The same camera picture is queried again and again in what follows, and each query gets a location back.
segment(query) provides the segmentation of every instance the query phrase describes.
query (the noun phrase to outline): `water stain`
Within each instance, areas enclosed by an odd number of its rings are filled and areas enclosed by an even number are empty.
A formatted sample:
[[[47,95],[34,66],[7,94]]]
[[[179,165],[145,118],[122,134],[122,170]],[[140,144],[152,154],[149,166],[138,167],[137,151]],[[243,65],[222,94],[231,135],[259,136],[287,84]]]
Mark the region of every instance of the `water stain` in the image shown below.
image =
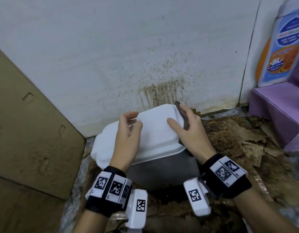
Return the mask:
[[[152,84],[143,87],[139,92],[140,101],[145,110],[163,104],[174,104],[175,101],[183,101],[184,79],[171,79],[168,82]]]

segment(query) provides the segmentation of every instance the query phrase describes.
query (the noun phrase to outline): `wristband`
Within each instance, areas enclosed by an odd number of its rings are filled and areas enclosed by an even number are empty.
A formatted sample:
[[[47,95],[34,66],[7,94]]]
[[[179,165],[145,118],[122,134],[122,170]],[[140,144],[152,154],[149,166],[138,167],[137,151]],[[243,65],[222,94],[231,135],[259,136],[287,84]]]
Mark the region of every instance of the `wristband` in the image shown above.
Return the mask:
[[[95,179],[85,209],[106,217],[125,211],[131,189],[131,180],[121,170],[108,166]]]
[[[247,171],[221,154],[207,160],[201,166],[200,172],[200,182],[216,199],[219,197],[232,199],[252,187],[246,177]]]

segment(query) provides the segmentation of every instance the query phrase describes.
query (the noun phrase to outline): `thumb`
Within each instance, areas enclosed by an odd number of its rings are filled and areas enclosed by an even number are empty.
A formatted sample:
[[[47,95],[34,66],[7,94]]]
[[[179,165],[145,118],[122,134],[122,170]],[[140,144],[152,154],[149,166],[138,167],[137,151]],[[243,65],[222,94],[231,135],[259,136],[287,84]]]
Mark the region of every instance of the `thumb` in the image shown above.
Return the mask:
[[[143,123],[141,121],[136,121],[136,123],[133,125],[133,130],[130,136],[133,140],[140,140],[142,127]]]
[[[168,125],[180,136],[185,131],[178,123],[172,118],[167,118]]]

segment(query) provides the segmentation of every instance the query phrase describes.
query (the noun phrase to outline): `right hand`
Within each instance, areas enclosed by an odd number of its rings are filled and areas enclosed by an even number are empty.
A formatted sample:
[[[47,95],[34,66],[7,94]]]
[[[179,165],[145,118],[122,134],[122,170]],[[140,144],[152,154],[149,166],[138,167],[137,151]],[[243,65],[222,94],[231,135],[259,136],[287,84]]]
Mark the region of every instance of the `right hand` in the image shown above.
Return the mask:
[[[172,118],[167,118],[168,125],[177,133],[188,151],[195,156],[195,158],[204,164],[209,158],[216,154],[213,146],[211,145],[209,138],[202,125],[201,118],[194,115],[191,109],[180,104],[188,117],[189,129],[184,130],[178,123]]]

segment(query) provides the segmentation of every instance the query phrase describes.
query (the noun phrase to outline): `orange label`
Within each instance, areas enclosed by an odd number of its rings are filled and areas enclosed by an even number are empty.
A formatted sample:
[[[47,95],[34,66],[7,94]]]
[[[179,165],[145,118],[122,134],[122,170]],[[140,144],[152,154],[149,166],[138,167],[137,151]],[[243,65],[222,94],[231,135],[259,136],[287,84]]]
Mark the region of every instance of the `orange label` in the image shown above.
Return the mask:
[[[284,73],[291,69],[299,52],[299,45],[291,45],[273,52],[269,59],[267,70],[271,74]]]

